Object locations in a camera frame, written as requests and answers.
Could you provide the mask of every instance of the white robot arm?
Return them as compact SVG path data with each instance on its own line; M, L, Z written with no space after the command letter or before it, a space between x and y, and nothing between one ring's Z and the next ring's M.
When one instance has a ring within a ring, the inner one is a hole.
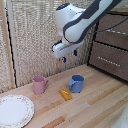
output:
M87 9L70 3L59 6L55 16L62 40L54 44L54 56L60 58L82 45L87 31L121 1L95 0Z

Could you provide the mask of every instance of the toy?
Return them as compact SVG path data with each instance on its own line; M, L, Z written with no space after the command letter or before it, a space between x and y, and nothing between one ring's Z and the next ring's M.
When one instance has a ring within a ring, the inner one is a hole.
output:
M59 93L61 94L61 96L62 96L65 100L70 100L70 99L72 99L71 94L70 94L66 89L59 90Z

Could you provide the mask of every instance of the wooden table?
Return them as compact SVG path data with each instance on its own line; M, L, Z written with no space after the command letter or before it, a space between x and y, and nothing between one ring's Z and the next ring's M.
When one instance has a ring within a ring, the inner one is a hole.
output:
M71 93L73 99L65 101L60 89L69 91L72 75L85 78L81 93ZM110 128L128 102L128 86L89 66L82 65L48 77L49 84L43 94L34 94L32 84L0 95L24 95L35 105L35 114L24 128Z

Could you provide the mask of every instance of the cup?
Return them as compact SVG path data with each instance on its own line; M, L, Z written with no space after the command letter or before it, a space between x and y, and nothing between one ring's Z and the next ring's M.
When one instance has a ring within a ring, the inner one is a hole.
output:
M48 80L43 76L35 76L33 78L33 91L36 94L41 94L45 91L48 85Z
M69 81L69 88L71 92L80 93L82 90L84 78L80 75L72 76L71 80Z

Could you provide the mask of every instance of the white plate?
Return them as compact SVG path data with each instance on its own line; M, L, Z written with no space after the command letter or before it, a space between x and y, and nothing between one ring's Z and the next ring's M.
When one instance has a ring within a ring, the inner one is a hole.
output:
M22 95L0 98L0 128L21 128L34 114L33 102Z

